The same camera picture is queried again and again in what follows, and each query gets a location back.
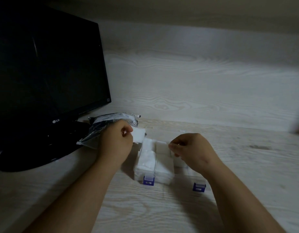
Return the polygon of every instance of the monitor screen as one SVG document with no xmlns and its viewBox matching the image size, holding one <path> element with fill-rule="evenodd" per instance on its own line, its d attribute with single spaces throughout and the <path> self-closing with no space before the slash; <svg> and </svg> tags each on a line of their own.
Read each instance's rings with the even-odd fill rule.
<svg viewBox="0 0 299 233">
<path fill-rule="evenodd" d="M 44 6 L 0 7 L 0 142 L 110 102 L 97 23 Z"/>
</svg>

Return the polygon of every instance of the wooden desk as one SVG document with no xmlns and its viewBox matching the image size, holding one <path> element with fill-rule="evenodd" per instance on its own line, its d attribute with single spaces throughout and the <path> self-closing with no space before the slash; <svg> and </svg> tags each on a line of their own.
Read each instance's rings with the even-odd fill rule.
<svg viewBox="0 0 299 233">
<path fill-rule="evenodd" d="M 285 132 L 140 119 L 149 138 L 199 132 L 288 232 L 299 232 L 299 136 Z M 212 192 L 134 181 L 139 145 L 114 176 L 93 232 L 221 232 Z M 81 149 L 18 173 L 0 172 L 0 232 L 23 231 L 95 160 Z"/>
</svg>

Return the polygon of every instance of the hand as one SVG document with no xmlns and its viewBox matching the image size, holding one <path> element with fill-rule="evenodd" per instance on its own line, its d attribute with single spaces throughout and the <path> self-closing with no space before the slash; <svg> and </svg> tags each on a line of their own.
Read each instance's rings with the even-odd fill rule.
<svg viewBox="0 0 299 233">
<path fill-rule="evenodd" d="M 132 127 L 124 120 L 110 124 L 100 136 L 99 160 L 118 170 L 131 151 L 132 131 Z"/>
<path fill-rule="evenodd" d="M 186 164 L 207 178 L 210 164 L 220 162 L 220 158 L 207 141 L 199 133 L 179 135 L 169 144 L 169 149 L 175 156 L 181 157 Z"/>
</svg>

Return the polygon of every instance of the blue plastic clip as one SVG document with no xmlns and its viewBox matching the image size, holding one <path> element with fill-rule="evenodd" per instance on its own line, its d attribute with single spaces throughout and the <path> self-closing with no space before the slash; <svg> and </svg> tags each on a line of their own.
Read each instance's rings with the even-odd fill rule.
<svg viewBox="0 0 299 233">
<path fill-rule="evenodd" d="M 155 183 L 155 177 L 148 177 L 148 176 L 143 177 L 143 185 L 154 185 L 154 183 Z"/>
<path fill-rule="evenodd" d="M 205 192 L 206 186 L 207 186 L 206 184 L 197 184 L 197 183 L 194 183 L 193 191 Z"/>
</svg>

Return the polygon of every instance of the monitor stand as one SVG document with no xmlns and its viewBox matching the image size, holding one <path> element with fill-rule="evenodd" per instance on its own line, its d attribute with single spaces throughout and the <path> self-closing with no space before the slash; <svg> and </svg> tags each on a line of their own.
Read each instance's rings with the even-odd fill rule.
<svg viewBox="0 0 299 233">
<path fill-rule="evenodd" d="M 0 154 L 0 171 L 19 172 L 62 158 L 81 147 L 76 142 L 85 137 L 90 125 L 62 121 L 12 144 Z"/>
</svg>

